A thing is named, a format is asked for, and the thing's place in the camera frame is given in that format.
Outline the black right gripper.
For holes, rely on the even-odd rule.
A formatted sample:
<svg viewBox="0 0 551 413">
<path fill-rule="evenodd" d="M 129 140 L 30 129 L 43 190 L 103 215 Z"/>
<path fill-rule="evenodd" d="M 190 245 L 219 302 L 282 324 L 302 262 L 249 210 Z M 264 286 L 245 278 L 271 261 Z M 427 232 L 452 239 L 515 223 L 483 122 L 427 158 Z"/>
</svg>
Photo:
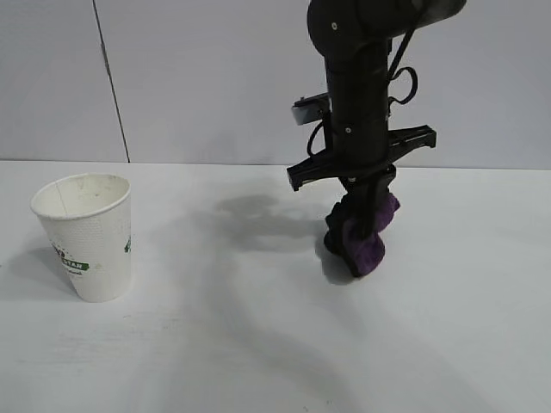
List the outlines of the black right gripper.
<svg viewBox="0 0 551 413">
<path fill-rule="evenodd" d="M 395 196 L 389 185 L 395 178 L 395 168 L 388 166 L 418 148 L 434 148 L 436 131 L 429 126 L 389 131 L 384 126 L 367 129 L 359 138 L 352 133 L 345 133 L 334 143 L 326 138 L 325 148 L 313 152 L 313 141 L 319 131 L 330 130 L 326 121 L 314 128 L 306 143 L 307 158 L 287 168 L 288 180 L 297 191 L 310 182 L 344 178 L 344 222 L 351 225 L 354 237 L 366 239 L 371 233 L 371 215 L 373 232 L 384 231 L 394 218 Z M 365 177 L 379 172 L 371 207 L 371 182 Z"/>
</svg>

